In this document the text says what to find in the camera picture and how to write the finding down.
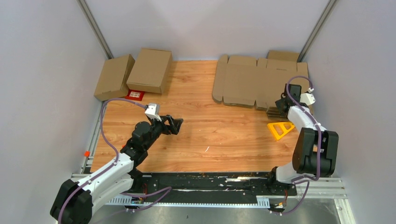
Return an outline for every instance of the flattened cardboard box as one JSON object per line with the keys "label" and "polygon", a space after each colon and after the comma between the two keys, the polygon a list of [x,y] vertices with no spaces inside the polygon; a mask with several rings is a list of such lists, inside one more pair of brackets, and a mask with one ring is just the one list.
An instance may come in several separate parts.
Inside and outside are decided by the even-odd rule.
{"label": "flattened cardboard box", "polygon": [[126,81],[134,63],[132,55],[106,60],[94,96],[101,101],[126,96],[129,91]]}
{"label": "flattened cardboard box", "polygon": [[127,80],[128,87],[132,90],[164,93],[172,60],[170,51],[141,49]]}
{"label": "flattened cardboard box", "polygon": [[[217,62],[212,98],[216,103],[267,110],[276,107],[285,84],[294,76],[308,77],[307,63],[297,63],[299,54],[270,50],[267,58],[222,55]],[[305,79],[292,84],[309,87]]]}

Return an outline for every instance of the wooden table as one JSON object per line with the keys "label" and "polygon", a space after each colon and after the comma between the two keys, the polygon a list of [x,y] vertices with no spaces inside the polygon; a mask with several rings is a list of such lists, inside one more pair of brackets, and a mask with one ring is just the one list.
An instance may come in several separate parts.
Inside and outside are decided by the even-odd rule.
{"label": "wooden table", "polygon": [[[267,123],[274,121],[269,121],[265,112],[213,101],[216,62],[173,62],[167,91],[144,95],[143,104],[158,103],[160,115],[183,118],[184,123],[178,135],[162,135],[153,144],[138,167],[140,171],[269,171],[291,161],[298,138],[296,129],[275,141],[267,128]],[[135,124],[145,120],[141,108],[113,101],[107,106],[104,133],[121,149]],[[114,155],[100,136],[91,171]]]}

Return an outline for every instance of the unfolded cardboard sheet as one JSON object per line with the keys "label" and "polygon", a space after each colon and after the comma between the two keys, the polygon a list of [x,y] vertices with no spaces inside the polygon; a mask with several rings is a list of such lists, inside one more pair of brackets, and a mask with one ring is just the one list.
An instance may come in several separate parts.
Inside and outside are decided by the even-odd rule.
{"label": "unfolded cardboard sheet", "polygon": [[[222,55],[216,68],[212,98],[225,105],[255,107],[267,110],[275,107],[285,84],[294,76],[308,77],[307,63],[297,63],[298,53],[271,50],[268,58]],[[292,84],[307,90],[309,83],[303,78]]]}

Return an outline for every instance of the gray floor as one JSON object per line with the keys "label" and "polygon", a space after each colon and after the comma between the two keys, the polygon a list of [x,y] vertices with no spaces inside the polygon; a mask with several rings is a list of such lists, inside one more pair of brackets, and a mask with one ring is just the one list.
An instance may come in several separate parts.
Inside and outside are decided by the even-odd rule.
{"label": "gray floor", "polygon": [[[288,199],[293,208],[296,199]],[[93,224],[123,206],[103,206],[92,218]],[[179,208],[153,207],[136,213],[120,213],[100,222],[101,224],[340,224],[332,199],[305,199],[297,211],[278,217],[267,209],[238,208]]]}

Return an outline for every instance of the yellow triangle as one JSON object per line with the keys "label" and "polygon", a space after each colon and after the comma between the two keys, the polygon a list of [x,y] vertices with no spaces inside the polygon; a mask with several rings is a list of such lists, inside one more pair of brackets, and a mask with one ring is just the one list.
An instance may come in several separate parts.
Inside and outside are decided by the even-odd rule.
{"label": "yellow triangle", "polygon": [[[282,134],[278,134],[278,132],[275,129],[276,125],[278,125],[282,129],[282,131],[283,131]],[[268,127],[269,131],[271,131],[271,133],[275,137],[275,139],[278,141],[283,136],[285,136],[287,133],[289,133],[291,130],[293,130],[294,124],[291,122],[276,122],[276,123],[267,124],[267,127]]]}

